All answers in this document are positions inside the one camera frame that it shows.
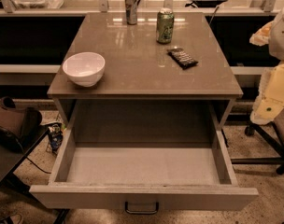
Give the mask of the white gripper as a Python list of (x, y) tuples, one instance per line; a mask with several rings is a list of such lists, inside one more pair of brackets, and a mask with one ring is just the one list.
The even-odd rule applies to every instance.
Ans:
[[(255, 46), (268, 44), (272, 22), (269, 21), (249, 39)], [(265, 125), (273, 121), (284, 108), (284, 61), (274, 68), (266, 68), (261, 76), (259, 95), (256, 97), (250, 121)]]

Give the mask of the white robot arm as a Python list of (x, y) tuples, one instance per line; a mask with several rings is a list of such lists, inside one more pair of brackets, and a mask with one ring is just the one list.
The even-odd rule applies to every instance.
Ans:
[(265, 125), (284, 108), (284, 7), (272, 21), (253, 34), (249, 42), (256, 46), (267, 45), (270, 55), (279, 59), (277, 66), (263, 71), (259, 95), (250, 114), (253, 123)]

